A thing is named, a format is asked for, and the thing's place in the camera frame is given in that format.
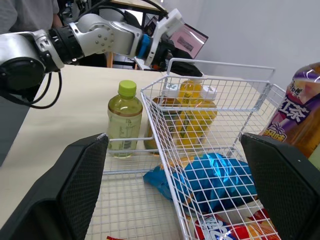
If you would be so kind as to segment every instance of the chip bag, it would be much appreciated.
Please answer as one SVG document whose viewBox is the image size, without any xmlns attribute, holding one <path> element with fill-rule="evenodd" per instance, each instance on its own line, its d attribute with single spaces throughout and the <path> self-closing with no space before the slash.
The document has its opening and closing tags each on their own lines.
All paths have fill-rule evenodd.
<svg viewBox="0 0 320 240">
<path fill-rule="evenodd" d="M 204 220 L 189 220 L 188 226 L 191 236 L 199 240 L 280 240 L 264 212 L 264 209 L 257 211 L 245 224 L 232 225 L 215 214 Z"/>
<path fill-rule="evenodd" d="M 185 157 L 169 166 L 179 199 L 195 211 L 231 209 L 253 201 L 252 195 L 257 194 L 248 164 L 235 158 L 208 153 Z M 163 165 L 147 172 L 143 179 L 172 200 Z"/>
</svg>

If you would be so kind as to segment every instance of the bottle label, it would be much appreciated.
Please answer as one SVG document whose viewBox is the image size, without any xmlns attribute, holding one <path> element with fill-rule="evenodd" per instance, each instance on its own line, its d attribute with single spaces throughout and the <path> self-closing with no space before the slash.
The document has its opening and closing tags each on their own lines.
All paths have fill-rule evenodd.
<svg viewBox="0 0 320 240">
<path fill-rule="evenodd" d="M 190 125 L 190 122 L 194 119 L 194 116 L 189 115 L 188 112 L 185 113 L 185 119 L 182 123 L 182 127 L 180 130 L 180 136 L 181 138 L 186 138 L 186 133 L 188 131 L 188 126 Z"/>
<path fill-rule="evenodd" d="M 191 96 L 192 96 L 192 94 L 186 92 L 186 93 L 183 95 L 182 104 L 183 104 L 183 105 L 188 105 L 188 104 L 190 103 Z"/>
<path fill-rule="evenodd" d="M 109 126 L 108 136 L 110 139 L 138 138 L 141 126 L 142 112 L 135 116 L 120 116 L 108 109 Z M 110 150 L 135 150 L 137 141 L 112 141 L 109 143 Z"/>
<path fill-rule="evenodd" d="M 304 81 L 299 73 L 294 77 L 298 79 L 287 87 L 284 99 L 261 134 L 296 146 L 309 158 L 320 143 L 320 83 Z"/>
<path fill-rule="evenodd" d="M 169 119 L 169 121 L 167 122 L 167 126 L 169 128 L 171 138 L 173 138 L 175 134 L 175 122 Z"/>
<path fill-rule="evenodd" d="M 203 144 L 206 140 L 206 134 L 205 131 L 207 129 L 207 126 L 209 126 L 212 123 L 212 120 L 202 120 L 199 123 L 199 127 L 196 129 L 197 132 L 199 132 L 198 138 L 195 140 L 195 144 Z"/>
</svg>

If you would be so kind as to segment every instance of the desk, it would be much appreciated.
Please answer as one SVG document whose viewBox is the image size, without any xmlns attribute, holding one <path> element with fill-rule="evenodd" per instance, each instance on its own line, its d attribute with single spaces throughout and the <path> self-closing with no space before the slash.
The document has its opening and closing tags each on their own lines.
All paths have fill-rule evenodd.
<svg viewBox="0 0 320 240">
<path fill-rule="evenodd" d="M 107 131 L 108 102 L 121 80 L 131 79 L 140 89 L 162 77 L 160 72 L 66 65 L 58 102 L 45 110 L 30 109 L 0 168 L 0 228 L 34 182 L 51 168 L 65 147 L 78 139 Z M 47 105 L 58 89 L 53 73 Z M 147 116 L 143 111 L 143 121 Z"/>
<path fill-rule="evenodd" d="M 142 24 L 141 29 L 144 29 L 146 24 L 147 14 L 159 15 L 160 11 L 155 6 L 150 5 L 142 0 L 111 0 L 108 5 L 119 9 L 133 10 L 137 12 L 142 12 Z"/>
<path fill-rule="evenodd" d="M 156 0 L 152 0 L 155 4 L 160 4 Z M 146 11 L 156 11 L 159 13 L 159 9 L 155 6 L 152 6 L 151 4 L 142 1 L 142 0 L 111 0 L 112 4 L 119 4 L 124 6 L 130 6 L 132 8 L 139 8 L 139 9 L 145 9 Z"/>
</svg>

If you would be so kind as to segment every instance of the red snack bag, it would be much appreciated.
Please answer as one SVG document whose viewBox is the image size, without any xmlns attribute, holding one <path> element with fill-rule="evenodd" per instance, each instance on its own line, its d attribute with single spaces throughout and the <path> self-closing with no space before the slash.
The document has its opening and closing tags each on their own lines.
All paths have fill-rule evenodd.
<svg viewBox="0 0 320 240">
<path fill-rule="evenodd" d="M 195 227 L 190 220 L 189 228 L 191 234 L 194 234 L 192 237 L 199 240 L 280 240 L 261 211 L 256 212 L 252 219 L 248 219 L 250 223 L 231 226 L 218 215 L 213 215 L 204 220 L 194 221 Z"/>
<path fill-rule="evenodd" d="M 123 240 L 123 239 L 119 239 L 119 238 L 114 238 L 114 237 L 111 237 L 111 236 L 107 236 L 107 237 L 106 237 L 106 240 Z"/>
</svg>

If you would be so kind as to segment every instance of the white wire basket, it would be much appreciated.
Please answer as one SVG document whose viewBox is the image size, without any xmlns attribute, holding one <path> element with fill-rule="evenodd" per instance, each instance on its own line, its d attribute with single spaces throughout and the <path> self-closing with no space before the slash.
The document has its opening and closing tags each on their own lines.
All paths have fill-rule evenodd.
<svg viewBox="0 0 320 240">
<path fill-rule="evenodd" d="M 177 240 L 181 235 L 174 204 L 144 183 L 143 175 L 161 163 L 139 140 L 132 156 L 106 156 L 100 193 L 85 240 Z"/>
<path fill-rule="evenodd" d="M 212 99 L 216 105 L 214 108 L 177 107 L 176 105 L 163 105 L 161 104 L 163 101 L 156 103 L 153 100 L 154 98 L 159 96 L 161 96 L 161 99 L 166 98 L 162 94 L 166 84 L 179 84 L 179 86 L 181 86 L 184 81 L 187 81 L 190 78 L 170 74 L 171 66 L 174 61 L 244 68 L 249 72 L 263 70 L 268 71 L 269 74 L 266 80 L 210 76 L 193 77 L 194 79 L 202 79 L 202 86 L 216 89 L 216 98 Z M 222 203 L 225 198 L 220 198 L 218 201 L 220 202 L 222 209 L 215 211 L 210 208 L 209 212 L 201 212 L 200 204 L 207 203 L 208 206 L 210 206 L 210 203 L 213 201 L 206 196 L 205 191 L 212 190 L 217 194 L 218 187 L 216 188 L 211 185 L 210 189 L 203 189 L 201 186 L 200 189 L 194 191 L 193 188 L 190 187 L 190 184 L 186 182 L 186 179 L 181 179 L 174 174 L 181 173 L 181 171 L 184 171 L 185 174 L 187 174 L 188 171 L 193 172 L 196 178 L 193 181 L 197 181 L 199 185 L 201 185 L 200 181 L 212 180 L 208 174 L 206 174 L 204 178 L 199 179 L 196 170 L 193 168 L 184 170 L 188 164 L 192 163 L 192 156 L 200 158 L 206 153 L 221 154 L 226 157 L 227 160 L 236 159 L 238 162 L 247 162 L 239 141 L 242 133 L 260 134 L 270 121 L 270 118 L 285 95 L 284 90 L 269 82 L 269 79 L 274 75 L 274 72 L 275 69 L 271 67 L 172 59 L 169 63 L 167 75 L 141 91 L 142 101 L 148 119 L 150 120 L 165 175 L 168 180 L 183 239 L 200 239 L 201 237 L 198 235 L 197 231 L 195 231 L 195 227 L 202 229 L 205 239 L 212 240 L 231 239 L 226 236 L 226 233 L 228 231 L 234 231 L 234 229 L 239 226 L 246 225 L 247 229 L 249 229 L 248 226 L 250 224 L 256 224 L 256 226 L 260 228 L 257 220 L 250 220 L 248 218 L 256 211 L 263 208 L 256 194 L 249 193 L 248 195 L 241 196 L 242 200 L 245 202 L 242 206 L 236 206 L 234 204 L 234 199 L 229 195 L 226 198 L 229 198 L 232 201 L 234 208 L 226 209 Z M 170 129 L 168 128 L 168 124 L 166 124 L 166 121 L 168 120 L 166 120 L 164 114 L 167 112 L 175 112 L 175 115 L 178 116 L 175 120 L 175 126 Z M 204 116 L 208 116 L 212 112 L 217 112 L 216 118 L 213 122 L 210 120 L 207 121 L 207 118 L 205 119 Z M 186 119 L 189 126 L 190 124 L 193 124 L 191 132 L 195 134 L 190 133 L 186 135 L 187 137 L 184 136 L 183 138 L 179 133 L 181 132 L 181 129 L 183 129 Z M 251 181 L 250 184 L 242 182 L 241 186 L 248 190 L 249 187 L 254 186 L 254 183 L 253 181 Z M 198 192 L 203 193 L 205 196 L 204 201 L 199 202 L 196 197 L 194 197 Z M 206 223 L 206 219 L 212 216 L 214 218 L 219 216 L 224 219 L 225 225 L 215 224 L 213 226 L 212 223 Z M 254 231 L 255 233 L 248 231 L 248 238 L 241 238 L 238 235 L 237 238 L 248 240 L 262 239 L 263 237 L 265 237 L 263 239 L 270 239 L 271 237 L 279 238 L 277 231 L 266 215 L 264 215 L 264 220 L 266 223 L 270 224 L 270 231 L 266 232 L 260 228 L 256 229 Z"/>
<path fill-rule="evenodd" d="M 181 86 L 184 81 L 190 78 L 171 74 L 173 61 L 238 67 L 247 69 L 249 72 L 264 70 L 269 74 L 265 80 L 213 76 L 193 77 L 194 79 L 202 79 L 203 86 L 217 89 L 217 96 L 214 100 L 216 108 L 163 106 L 154 102 L 153 99 L 159 96 L 165 99 L 162 95 L 165 84 L 171 83 Z M 191 205 L 187 204 L 190 196 L 196 192 L 193 192 L 183 181 L 175 178 L 174 173 L 180 171 L 181 166 L 190 164 L 190 157 L 200 157 L 204 153 L 221 154 L 227 159 L 233 158 L 237 161 L 247 162 L 239 142 L 240 136 L 244 132 L 259 134 L 285 95 L 281 88 L 269 82 L 274 72 L 274 68 L 270 67 L 172 59 L 169 62 L 167 75 L 141 90 L 144 109 L 158 149 L 144 149 L 143 141 L 150 138 L 137 138 L 137 150 L 130 151 L 133 152 L 132 156 L 119 159 L 112 157 L 112 152 L 107 154 L 100 194 L 85 239 L 105 240 L 107 236 L 110 236 L 124 240 L 196 240 L 200 236 L 195 231 L 195 227 L 199 227 L 205 232 L 206 240 L 230 240 L 224 235 L 227 229 L 232 230 L 244 224 L 247 227 L 248 224 L 258 224 L 256 220 L 247 218 L 263 208 L 257 195 L 242 196 L 243 198 L 252 198 L 251 202 L 242 206 L 200 212 L 198 207 L 203 202 L 192 200 Z M 181 138 L 177 123 L 182 120 L 182 114 L 189 111 L 188 114 L 197 119 L 199 110 L 204 112 L 217 111 L 217 116 L 210 124 L 208 122 L 198 124 L 198 127 L 203 126 L 205 129 L 204 135 L 196 139 L 200 144 L 187 146 L 178 144 Z M 175 120 L 176 125 L 170 129 L 166 121 L 172 122 L 172 119 L 168 120 L 164 115 L 168 111 L 178 113 Z M 144 126 L 146 125 L 146 122 L 142 123 L 140 132 L 145 130 Z M 159 152 L 159 155 L 153 155 L 152 152 Z M 162 165 L 165 171 L 173 201 L 166 199 L 155 187 L 143 180 L 145 173 L 159 165 Z M 253 182 L 243 184 L 245 188 L 249 186 L 253 186 Z M 179 187 L 186 187 L 188 194 L 181 194 Z M 210 199 L 206 199 L 204 202 L 209 203 L 210 201 Z M 210 229 L 213 226 L 206 224 L 206 218 L 212 216 L 214 218 L 220 216 L 226 222 L 224 226 L 214 226 L 215 231 L 218 228 L 221 233 L 220 238 L 210 236 Z M 265 220 L 268 223 L 271 222 L 267 217 Z M 279 237 L 274 227 L 268 233 L 257 234 L 256 232 L 252 234 L 250 231 L 248 232 L 248 238 L 237 237 L 243 240 L 263 239 L 262 237 L 269 236 Z"/>
</svg>

